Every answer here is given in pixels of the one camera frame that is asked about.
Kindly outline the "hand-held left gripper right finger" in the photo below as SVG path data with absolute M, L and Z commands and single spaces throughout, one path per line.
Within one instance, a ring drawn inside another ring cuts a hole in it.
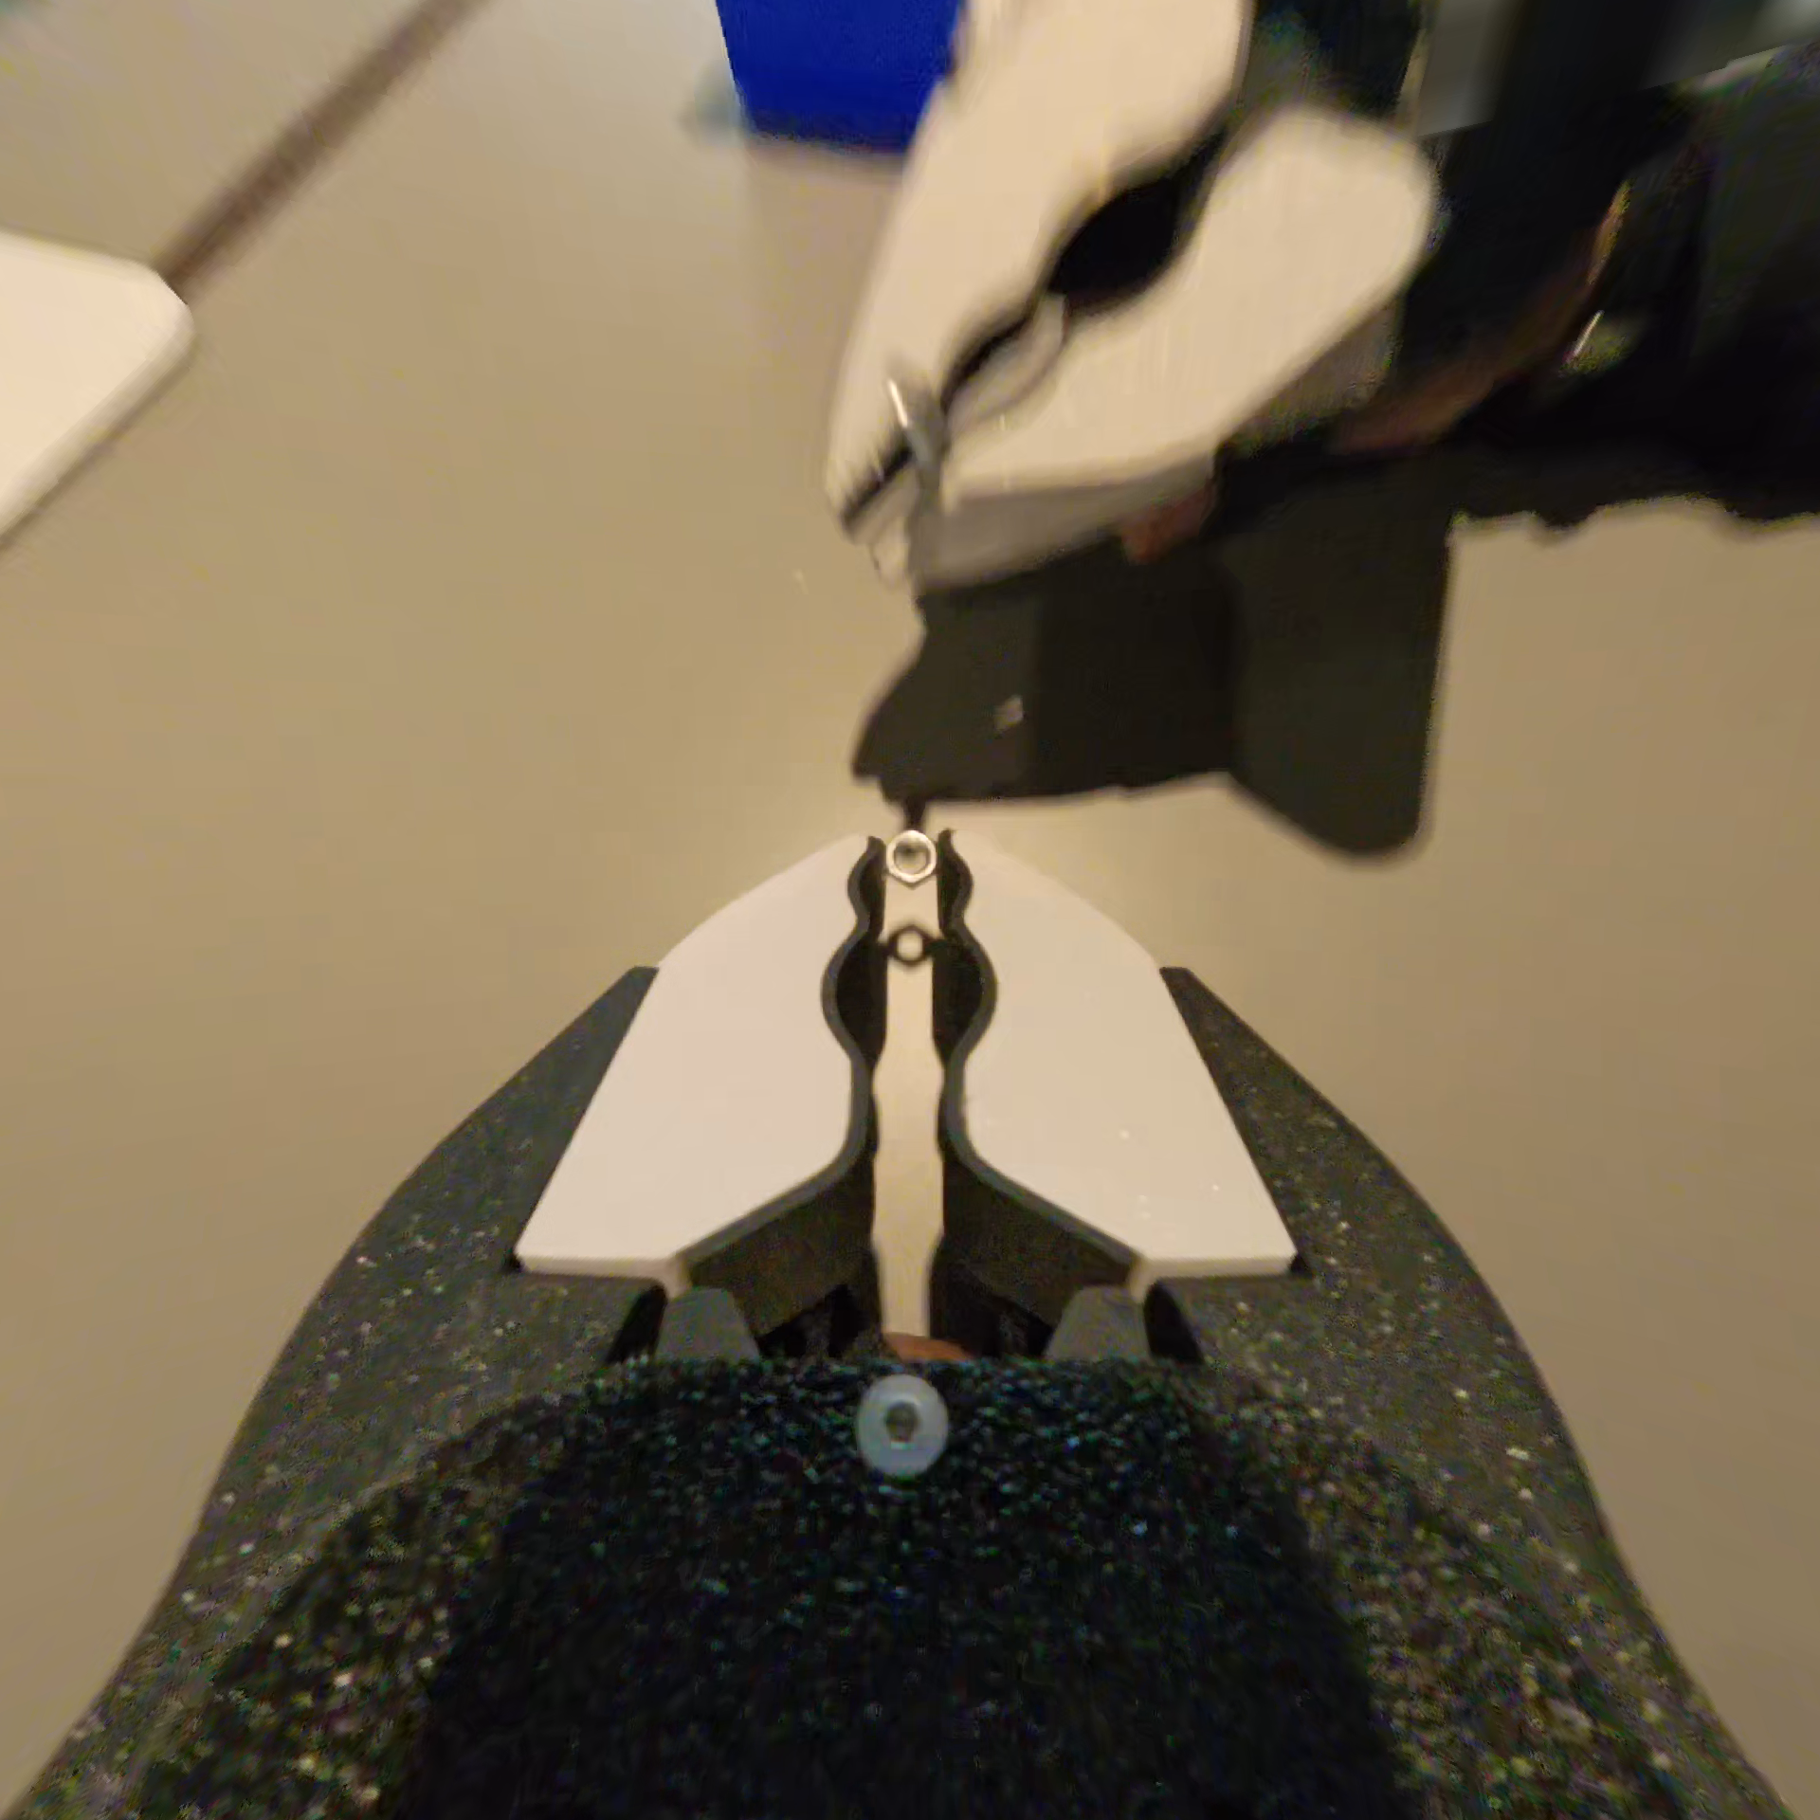
M 1151 950 L 973 834 L 941 857 L 954 1263 L 1008 1302 L 1287 1273 L 1296 1242 Z

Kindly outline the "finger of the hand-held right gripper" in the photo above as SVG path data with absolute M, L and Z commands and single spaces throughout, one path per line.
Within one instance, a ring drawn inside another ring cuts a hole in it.
M 1191 159 L 1230 103 L 1253 37 L 1243 1 L 969 7 L 955 63 L 901 165 L 834 382 L 825 496 L 843 532 L 898 528 L 967 437 L 1031 398 L 1071 310 L 1055 265 L 1083 224 Z M 946 406 L 925 484 L 880 479 L 885 380 Z
M 1114 536 L 1205 488 L 1229 443 L 1359 402 L 1436 215 L 1436 168 L 1406 134 L 1336 109 L 1250 121 L 1149 286 L 1046 300 L 962 387 L 906 527 L 913 592 Z

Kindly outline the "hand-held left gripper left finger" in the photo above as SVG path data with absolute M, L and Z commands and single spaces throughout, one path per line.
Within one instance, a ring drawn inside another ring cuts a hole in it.
M 873 1064 L 839 973 L 873 931 L 880 857 L 841 835 L 669 949 L 515 1239 L 524 1272 L 706 1287 L 852 1173 Z

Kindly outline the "metal bolt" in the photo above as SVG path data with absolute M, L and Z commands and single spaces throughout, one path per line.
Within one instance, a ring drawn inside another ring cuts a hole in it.
M 880 479 L 913 471 L 925 484 L 941 475 L 950 449 L 946 406 L 938 389 L 915 375 L 890 372 L 885 380 L 890 417 Z

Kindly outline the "person's right forearm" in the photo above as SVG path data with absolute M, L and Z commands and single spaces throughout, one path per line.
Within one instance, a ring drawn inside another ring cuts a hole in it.
M 1683 433 L 1752 517 L 1817 508 L 1817 55 L 1775 52 L 1714 90 Z

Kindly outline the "person's right hand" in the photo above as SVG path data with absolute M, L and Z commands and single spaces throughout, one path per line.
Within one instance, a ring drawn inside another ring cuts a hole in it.
M 1749 393 L 1737 338 L 1710 325 L 1711 134 L 1515 159 L 1457 143 L 1443 178 L 1447 228 L 1408 294 L 1394 375 L 1334 420 L 1329 454 L 1402 457 L 1490 417 L 1736 463 Z

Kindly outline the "blue plastic tote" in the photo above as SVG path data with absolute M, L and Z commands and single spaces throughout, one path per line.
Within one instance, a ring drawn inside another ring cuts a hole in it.
M 767 137 L 903 152 L 950 73 L 959 1 L 717 1 L 745 122 Z

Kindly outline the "white base board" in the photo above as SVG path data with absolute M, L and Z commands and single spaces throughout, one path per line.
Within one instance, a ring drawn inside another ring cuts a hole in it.
M 190 307 L 147 264 L 3 232 L 3 535 L 182 367 Z

